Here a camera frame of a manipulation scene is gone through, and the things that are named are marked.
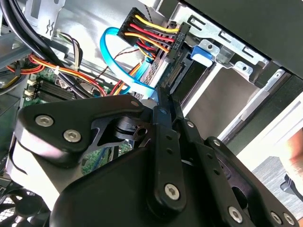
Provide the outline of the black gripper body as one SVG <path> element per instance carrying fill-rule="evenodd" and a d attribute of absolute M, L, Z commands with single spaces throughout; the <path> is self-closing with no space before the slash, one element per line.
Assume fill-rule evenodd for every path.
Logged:
<path fill-rule="evenodd" d="M 222 227 L 210 190 L 192 165 L 182 163 L 187 204 L 177 216 L 159 218 L 149 209 L 149 155 L 144 149 L 119 157 L 78 179 L 58 197 L 52 227 Z"/>

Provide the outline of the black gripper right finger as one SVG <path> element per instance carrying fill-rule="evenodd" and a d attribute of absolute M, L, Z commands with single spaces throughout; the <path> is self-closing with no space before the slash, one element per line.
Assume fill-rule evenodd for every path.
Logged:
<path fill-rule="evenodd" d="M 216 227 L 297 227 L 289 210 L 216 137 L 200 137 L 185 119 L 179 101 L 169 97 L 173 128 L 180 133 L 181 154 L 193 163 L 198 179 L 198 198 Z"/>

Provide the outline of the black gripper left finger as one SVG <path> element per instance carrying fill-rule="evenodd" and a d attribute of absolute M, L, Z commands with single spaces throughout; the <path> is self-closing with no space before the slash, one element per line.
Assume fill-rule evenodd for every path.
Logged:
<path fill-rule="evenodd" d="M 154 107 L 120 95 L 22 108 L 7 161 L 9 176 L 51 209 L 62 191 L 82 177 L 86 154 L 133 140 L 151 156 L 148 196 L 171 206 L 184 190 L 178 134 L 172 128 L 178 104 L 162 88 L 152 99 Z"/>

